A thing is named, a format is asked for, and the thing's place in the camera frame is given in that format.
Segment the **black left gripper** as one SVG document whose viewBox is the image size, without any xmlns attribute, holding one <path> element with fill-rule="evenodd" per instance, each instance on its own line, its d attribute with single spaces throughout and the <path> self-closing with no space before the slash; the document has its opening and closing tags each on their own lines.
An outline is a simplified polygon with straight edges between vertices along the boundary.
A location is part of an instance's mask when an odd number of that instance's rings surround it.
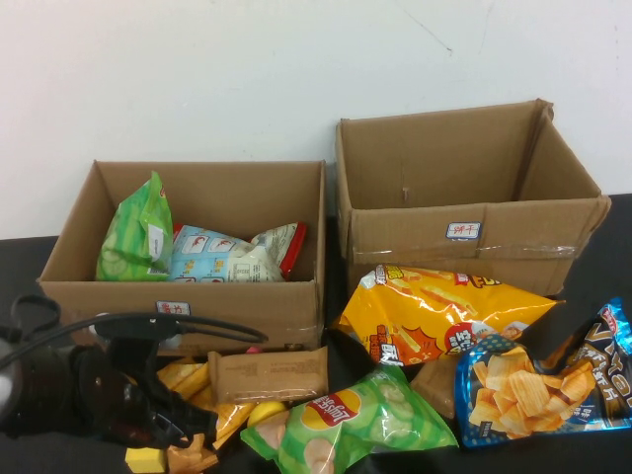
<svg viewBox="0 0 632 474">
<path fill-rule="evenodd" d="M 159 380 L 158 345 L 151 340 L 115 338 L 107 354 L 126 382 L 123 389 L 126 408 L 136 412 L 140 427 L 149 433 L 146 446 L 188 448 L 197 433 L 216 432 L 217 414 L 193 405 L 177 392 L 170 392 Z"/>
</svg>

